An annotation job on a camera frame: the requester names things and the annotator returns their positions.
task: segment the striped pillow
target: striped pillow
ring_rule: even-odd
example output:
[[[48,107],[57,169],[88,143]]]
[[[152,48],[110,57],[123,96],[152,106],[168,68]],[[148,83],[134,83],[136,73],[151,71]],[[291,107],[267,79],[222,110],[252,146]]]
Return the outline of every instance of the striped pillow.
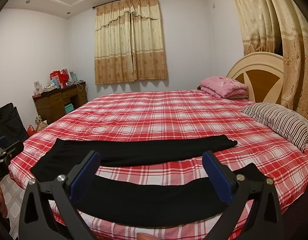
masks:
[[[308,142],[307,126],[286,109],[273,103],[255,103],[242,109],[242,112],[268,126],[304,151]]]

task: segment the blue gripper pad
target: blue gripper pad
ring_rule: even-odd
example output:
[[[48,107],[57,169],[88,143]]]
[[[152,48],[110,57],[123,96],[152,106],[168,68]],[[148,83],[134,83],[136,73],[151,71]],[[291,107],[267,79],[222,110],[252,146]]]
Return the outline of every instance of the blue gripper pad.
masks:
[[[0,137],[0,148],[7,144],[7,138],[5,136]]]
[[[100,155],[98,152],[91,151],[84,158],[81,164],[75,165],[68,173],[68,183],[70,183],[68,193],[69,200],[72,204],[78,203],[86,189],[91,184],[95,173],[100,165]],[[70,179],[71,174],[75,174],[73,180]]]
[[[234,174],[222,165],[212,151],[207,151],[202,158],[203,167],[222,202],[230,204],[233,200],[233,191],[236,186]]]

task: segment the patterned floor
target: patterned floor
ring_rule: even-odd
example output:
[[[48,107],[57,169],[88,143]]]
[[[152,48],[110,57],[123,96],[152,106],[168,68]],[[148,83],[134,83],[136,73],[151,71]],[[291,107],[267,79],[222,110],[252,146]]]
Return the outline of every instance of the patterned floor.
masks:
[[[7,217],[10,219],[10,235],[13,239],[15,239],[18,236],[20,207],[25,191],[13,180],[11,180],[9,175],[6,175],[2,179],[0,186],[4,193],[4,198],[8,209]]]

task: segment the metal screw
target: metal screw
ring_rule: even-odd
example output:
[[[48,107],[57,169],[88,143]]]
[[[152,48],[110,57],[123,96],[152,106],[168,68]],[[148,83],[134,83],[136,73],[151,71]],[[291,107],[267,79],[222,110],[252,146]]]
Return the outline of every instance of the metal screw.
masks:
[[[64,181],[66,179],[66,176],[65,175],[59,175],[58,177],[57,177],[57,180],[58,181]]]
[[[242,174],[238,174],[238,175],[236,175],[236,179],[237,179],[238,181],[243,181],[243,180],[245,180],[245,177],[244,177],[244,175],[242,175]]]
[[[267,184],[272,185],[273,184],[273,179],[267,178]]]
[[[29,185],[34,185],[35,183],[36,183],[36,180],[35,180],[35,179],[31,179],[31,180],[28,182]]]

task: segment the wall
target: wall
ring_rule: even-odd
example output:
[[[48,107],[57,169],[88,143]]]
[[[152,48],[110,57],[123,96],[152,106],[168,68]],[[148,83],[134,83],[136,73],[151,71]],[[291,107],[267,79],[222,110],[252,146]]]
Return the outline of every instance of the wall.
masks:
[[[214,75],[226,76],[233,65],[244,56],[235,5],[232,0],[206,2],[213,38]]]
[[[0,13],[0,107],[17,106],[25,128],[37,115],[34,82],[66,67],[66,19],[23,9]]]
[[[95,85],[95,10],[68,20],[67,63],[88,85],[88,100],[116,92],[190,90],[213,74],[213,46],[206,0],[159,0],[165,36],[167,80]]]

